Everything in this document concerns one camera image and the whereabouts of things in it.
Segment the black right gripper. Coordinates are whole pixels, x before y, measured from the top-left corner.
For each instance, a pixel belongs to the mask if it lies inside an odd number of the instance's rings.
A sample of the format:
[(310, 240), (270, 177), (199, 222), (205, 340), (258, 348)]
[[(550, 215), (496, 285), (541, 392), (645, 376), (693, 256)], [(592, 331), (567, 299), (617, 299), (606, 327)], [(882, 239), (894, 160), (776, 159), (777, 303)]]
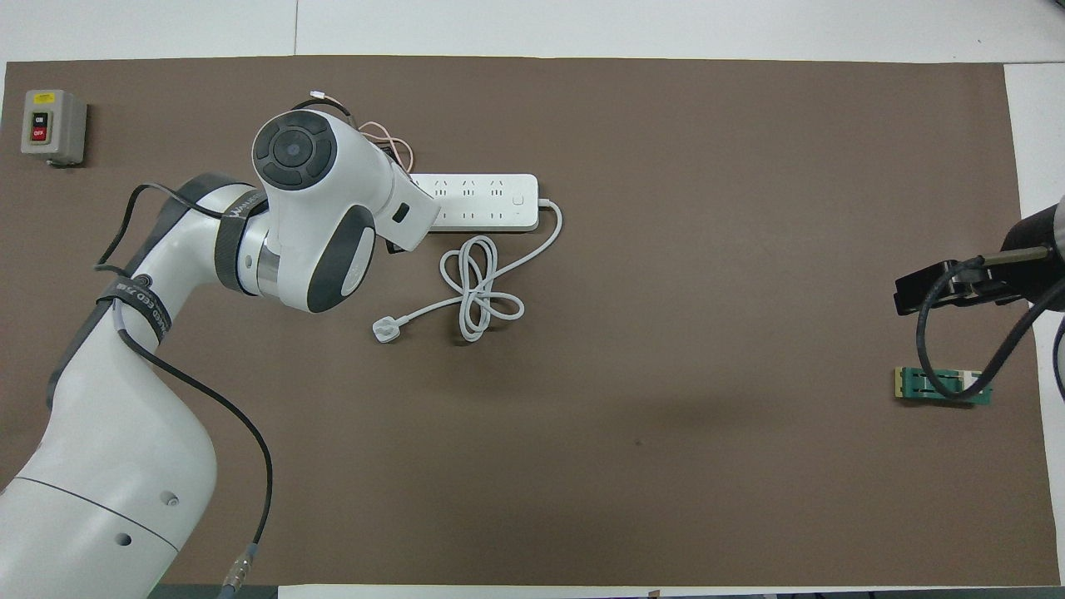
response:
[[(989, 302), (1002, 306), (1020, 297), (1035, 304), (1053, 285), (1063, 280), (1063, 218), (1058, 216), (1058, 205), (1051, 205), (1019, 221), (1007, 232), (1000, 249), (1023, 250), (1042, 245), (1048, 249), (1047, 257), (989, 268), (993, 278), (999, 281), (970, 285), (971, 295), (965, 300), (966, 307)], [(918, 312), (936, 281), (957, 264), (956, 260), (937, 261), (897, 278), (894, 282), (895, 313), (910, 315)]]

